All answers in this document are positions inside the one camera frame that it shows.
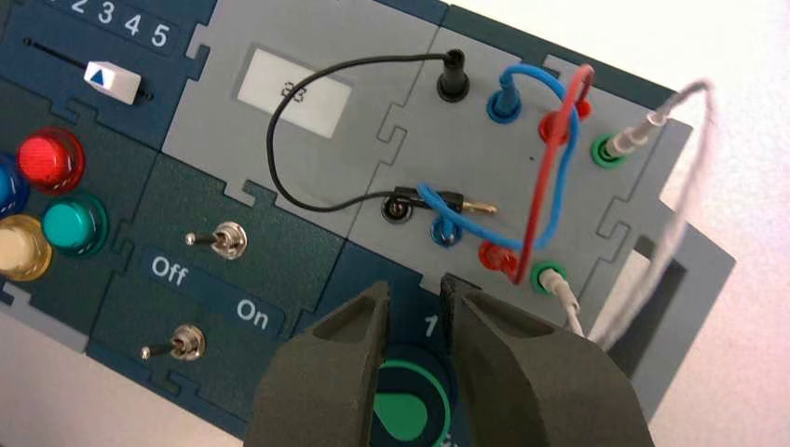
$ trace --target red wire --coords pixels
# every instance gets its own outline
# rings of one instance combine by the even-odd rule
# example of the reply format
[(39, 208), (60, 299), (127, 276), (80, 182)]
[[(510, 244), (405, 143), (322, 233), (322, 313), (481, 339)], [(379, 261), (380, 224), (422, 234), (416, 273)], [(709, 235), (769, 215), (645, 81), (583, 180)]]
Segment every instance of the red wire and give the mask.
[[(511, 275), (513, 284), (521, 284), (524, 279), (524, 273), (529, 266), (529, 258), (532, 256), (532, 244), (535, 242), (535, 233), (538, 231), (538, 219), (540, 218), (540, 210), (543, 206), (543, 197), (546, 195), (546, 187), (549, 184), (549, 177), (552, 174), (552, 166), (554, 158), (557, 155), (557, 150), (562, 141), (563, 135), (568, 130), (570, 124), (570, 114), (573, 108), (584, 101), (584, 97), (590, 90), (590, 85), (593, 83), (595, 71), (590, 65), (584, 64), (579, 67), (573, 75), (573, 79), (568, 85), (563, 105), (560, 107), (560, 112), (554, 118), (552, 123), (552, 132), (549, 135), (549, 140), (546, 142), (546, 152), (543, 154), (543, 159), (540, 160), (540, 170), (538, 171), (538, 181), (535, 183), (535, 192), (532, 194), (532, 205), (529, 207), (529, 221), (526, 225), (526, 232), (524, 233), (524, 247), (521, 250), (519, 257), (518, 268), (515, 275)], [(582, 88), (581, 96), (576, 101), (577, 92)]]

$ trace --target blue triangle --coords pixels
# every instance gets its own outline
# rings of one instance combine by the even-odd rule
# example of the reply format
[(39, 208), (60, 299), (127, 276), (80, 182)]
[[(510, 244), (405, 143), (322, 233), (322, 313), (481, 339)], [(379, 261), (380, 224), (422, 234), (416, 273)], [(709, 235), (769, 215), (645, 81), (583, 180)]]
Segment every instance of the blue triangle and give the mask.
[(96, 72), (93, 77), (90, 79), (90, 82), (94, 84), (99, 84), (100, 86), (104, 86), (104, 75), (102, 74), (102, 70)]

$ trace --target white background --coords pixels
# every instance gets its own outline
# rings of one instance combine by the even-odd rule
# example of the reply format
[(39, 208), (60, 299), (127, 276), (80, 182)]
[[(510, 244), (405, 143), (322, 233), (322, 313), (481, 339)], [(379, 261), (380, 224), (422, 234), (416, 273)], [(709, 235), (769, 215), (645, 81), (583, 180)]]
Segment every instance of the white background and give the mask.
[[(288, 82), (293, 85), (313, 73), (295, 62), (257, 48), (238, 90), (238, 99), (274, 114), (282, 101), (283, 85)], [(303, 99), (297, 93), (282, 118), (322, 137), (332, 138), (349, 96), (351, 87), (323, 77), (305, 88)]]
[[(738, 264), (650, 428), (659, 446), (790, 445), (786, 0), (456, 3), (669, 88), (698, 76), (715, 81), (716, 157), (691, 221)], [(701, 102), (676, 116), (697, 126)], [(665, 190), (669, 204), (693, 150), (690, 144)], [(240, 446), (3, 315), (0, 443)]]

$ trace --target number 5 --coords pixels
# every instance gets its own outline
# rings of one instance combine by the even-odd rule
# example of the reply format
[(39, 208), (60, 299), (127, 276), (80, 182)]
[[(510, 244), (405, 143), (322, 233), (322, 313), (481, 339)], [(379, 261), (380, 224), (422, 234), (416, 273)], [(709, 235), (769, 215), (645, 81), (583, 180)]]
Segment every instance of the number 5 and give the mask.
[(168, 35), (166, 32), (170, 31), (170, 26), (159, 23), (157, 29), (154, 31), (154, 37), (151, 37), (151, 43), (154, 47), (164, 47), (168, 43)]

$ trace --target black socket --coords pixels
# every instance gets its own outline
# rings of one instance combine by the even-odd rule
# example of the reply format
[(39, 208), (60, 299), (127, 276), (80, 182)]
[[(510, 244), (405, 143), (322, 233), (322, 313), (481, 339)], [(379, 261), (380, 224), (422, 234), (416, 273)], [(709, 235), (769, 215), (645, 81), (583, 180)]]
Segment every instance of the black socket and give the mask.
[(381, 202), (381, 215), (391, 224), (403, 224), (412, 218), (414, 207), (407, 200), (388, 197)]
[(447, 102), (459, 102), (469, 93), (470, 81), (464, 72), (466, 56), (460, 49), (447, 51), (450, 58), (444, 61), (444, 71), (436, 81), (436, 91)]

